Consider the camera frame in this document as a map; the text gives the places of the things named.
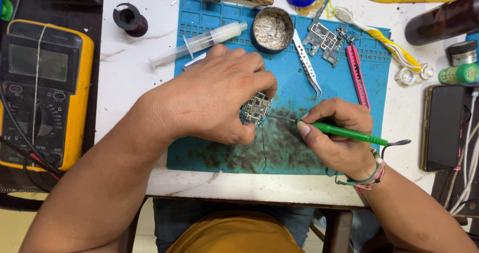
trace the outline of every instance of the pink utility knife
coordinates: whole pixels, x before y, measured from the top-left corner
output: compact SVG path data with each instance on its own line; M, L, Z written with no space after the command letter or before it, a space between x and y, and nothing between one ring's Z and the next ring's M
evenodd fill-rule
M353 76L353 81L355 83L356 93L358 94L359 104L366 106L369 111L371 106L369 106L369 100L367 99L366 87L364 87L364 81L361 74L361 61L359 60L358 50L354 45L344 48L346 51L346 56L348 57L349 68L351 70L351 75Z

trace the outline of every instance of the beaded bracelet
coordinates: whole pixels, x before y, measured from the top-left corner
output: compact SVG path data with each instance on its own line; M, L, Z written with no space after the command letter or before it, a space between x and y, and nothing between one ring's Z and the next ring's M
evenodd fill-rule
M370 177L368 177L367 179L358 181L348 176L348 180L346 180L346 182L343 182L343 181L338 181L338 172L336 172L336 177L334 178L334 182L340 185L354 185L356 186L358 191L361 191L364 189L369 190L373 187L373 185L381 182L381 179L383 178L385 173L384 166L386 165L386 162L380 157L376 149L371 148L371 152L373 153L374 159L376 161L376 169L374 170L373 174Z

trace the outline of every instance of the white table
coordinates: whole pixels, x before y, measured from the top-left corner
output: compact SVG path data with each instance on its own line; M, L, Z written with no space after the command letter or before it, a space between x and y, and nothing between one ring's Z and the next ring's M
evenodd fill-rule
M179 3L174 0L104 0L104 21L98 84L95 142L98 142L130 109L144 92L173 78L174 63L152 70L148 57L154 57L176 46ZM116 5L130 2L149 23L146 35L128 36L113 21ZM243 0L227 3L258 6ZM392 39L420 63L432 64L436 71L448 67L444 49L464 36L426 46L411 46L404 37L407 22L440 3L380 4L369 0L332 0L354 12L362 23L391 28ZM291 14L294 8L286 0L274 0L274 6ZM408 88L399 87L394 75L400 66L394 60L389 69L382 138L411 139L407 146L386 150L386 161L395 170L431 193L434 174L419 170L424 89L438 83L432 78ZM253 200L300 204L367 206L351 186L334 183L325 175L234 174L168 170L166 154L154 167L147 195Z

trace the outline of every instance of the yellow toothbrush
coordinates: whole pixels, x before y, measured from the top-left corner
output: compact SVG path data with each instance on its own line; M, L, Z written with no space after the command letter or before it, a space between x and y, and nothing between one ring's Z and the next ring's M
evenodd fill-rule
M358 23L358 21L353 18L353 14L347 9L343 7L336 7L336 17L345 23L355 25L356 27L366 31L369 35L371 35L371 37L380 41L386 48L389 49L391 54L393 54L398 62L404 67L408 67L415 72L421 71L421 65L419 65L419 63L410 54L408 54L408 52L404 51L404 49L399 45L386 38L378 29Z

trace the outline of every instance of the brown bottle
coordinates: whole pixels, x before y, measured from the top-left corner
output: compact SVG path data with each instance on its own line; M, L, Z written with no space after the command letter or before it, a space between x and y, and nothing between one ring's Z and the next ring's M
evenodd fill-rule
M451 0L411 19L406 40L424 45L479 30L479 0Z

